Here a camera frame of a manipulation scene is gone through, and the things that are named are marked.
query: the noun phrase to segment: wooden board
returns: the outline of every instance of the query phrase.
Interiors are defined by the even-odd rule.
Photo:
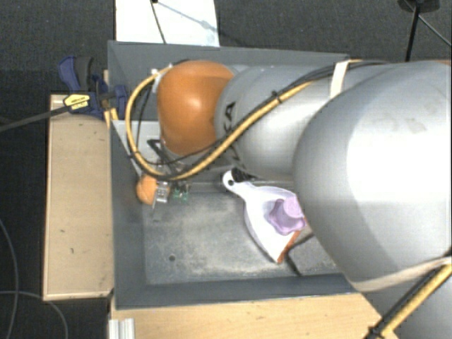
[[[51,109],[63,96],[51,97]],[[113,288],[109,132],[65,113],[49,123],[45,300],[105,297]]]
[[[359,294],[117,311],[136,339],[360,339],[380,318]],[[397,339],[392,334],[386,339]]]

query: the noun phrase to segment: yellow cable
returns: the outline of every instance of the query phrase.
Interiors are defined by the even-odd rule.
[[[149,84],[151,84],[160,74],[166,73],[171,68],[165,68],[161,71],[158,71],[156,74],[153,74],[149,77],[147,77],[144,81],[142,81],[132,92],[129,101],[127,102],[126,106],[126,112],[124,121],[126,124],[126,135],[127,140],[129,142],[129,146],[131,149],[132,154],[134,157],[139,161],[139,163],[150,173],[157,175],[157,176],[165,176],[165,172],[160,172],[151,167],[143,158],[141,153],[138,151],[138,148],[136,146],[135,140],[133,139],[132,134],[132,127],[131,127],[131,112],[133,108],[133,104],[136,101],[136,98],[141,94],[143,89],[145,89]],[[199,173],[200,171],[204,170],[207,166],[209,166],[210,163],[212,163],[214,160],[216,160],[223,152],[225,152],[239,137],[243,134],[253,123],[258,121],[261,117],[269,113],[271,110],[276,108],[281,102],[284,102],[288,100],[289,98],[293,97],[295,94],[297,94],[300,90],[305,89],[308,85],[310,85],[312,81],[300,84],[290,90],[288,90],[286,93],[282,94],[279,99],[275,98],[271,102],[269,102],[264,107],[260,108],[258,111],[254,112],[250,117],[245,119],[227,138],[226,140],[221,143],[206,159],[204,159],[202,162],[198,163],[197,166],[192,167],[188,172],[185,172],[183,174],[180,174],[179,176],[175,176],[170,181],[175,181],[179,179],[186,179],[194,174]]]
[[[381,331],[381,336],[385,338],[393,332],[399,325],[411,315],[438,287],[440,287],[452,275],[452,265],[444,265],[428,283],[422,287],[410,301],[386,324]]]
[[[126,111],[124,114],[124,123],[126,124],[127,141],[129,142],[131,153],[134,154],[137,161],[139,161],[140,164],[144,166],[147,170],[149,170],[153,174],[157,174],[160,176],[163,175],[163,173],[153,169],[150,165],[148,165],[148,163],[144,160],[143,156],[139,153],[138,148],[136,147],[135,140],[133,139],[132,134],[131,113],[133,104],[135,103],[136,98],[140,95],[143,89],[146,88],[149,84],[151,84],[160,74],[164,74],[170,69],[171,69],[170,67],[164,68],[158,71],[157,73],[147,77],[144,81],[138,84],[138,86],[133,90],[131,96],[129,97],[129,100],[127,101]]]

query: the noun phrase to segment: white plastic object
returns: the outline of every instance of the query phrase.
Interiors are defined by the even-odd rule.
[[[258,246],[276,263],[281,263],[281,254],[293,242],[299,231],[288,235],[279,234],[268,222],[268,214],[279,198],[293,196],[291,191],[274,186],[254,186],[250,182],[236,182],[231,171],[222,178],[225,187],[245,201],[244,219],[248,230]]]

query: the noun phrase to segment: black carpet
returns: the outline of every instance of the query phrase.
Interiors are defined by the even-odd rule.
[[[62,90],[56,65],[69,54],[107,67],[114,38],[114,0],[0,0],[0,117],[45,111]],[[412,14],[401,0],[215,0],[224,46],[343,52],[402,61]],[[424,17],[451,40],[452,0],[438,0]],[[450,59],[451,49],[420,23],[413,60]],[[0,219],[15,247],[20,288],[40,294],[46,187],[46,123],[0,133]],[[0,234],[0,290],[13,289],[13,264]],[[0,338],[13,306],[0,295]],[[107,300],[58,303],[70,338],[105,338]],[[52,309],[21,297],[11,338],[63,338]]]

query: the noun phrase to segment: white cable tie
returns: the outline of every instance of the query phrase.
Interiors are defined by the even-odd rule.
[[[352,61],[353,60],[348,59],[336,63],[334,67],[333,78],[331,79],[330,99],[333,99],[334,97],[339,95],[340,92],[342,92],[345,74],[347,73],[347,68]]]
[[[380,278],[353,282],[349,280],[350,284],[359,292],[373,292],[382,289],[386,289],[387,287],[393,287],[402,283],[406,283],[407,281],[420,278],[430,271],[439,268],[440,266],[451,264],[452,257],[446,256],[441,258],[436,258],[430,261],[426,261],[424,263],[420,263],[415,266],[411,266],[404,270],[398,271],[396,273],[392,273],[389,275],[381,276]]]
[[[157,74],[157,76],[155,77],[154,84],[153,84],[153,89],[152,89],[152,92],[154,94],[156,94],[157,93],[157,87],[158,87],[158,85],[160,83],[160,79],[162,79],[162,77],[165,75],[165,73],[161,74],[161,73],[159,73],[159,71],[157,69],[151,69],[150,73],[151,74]]]

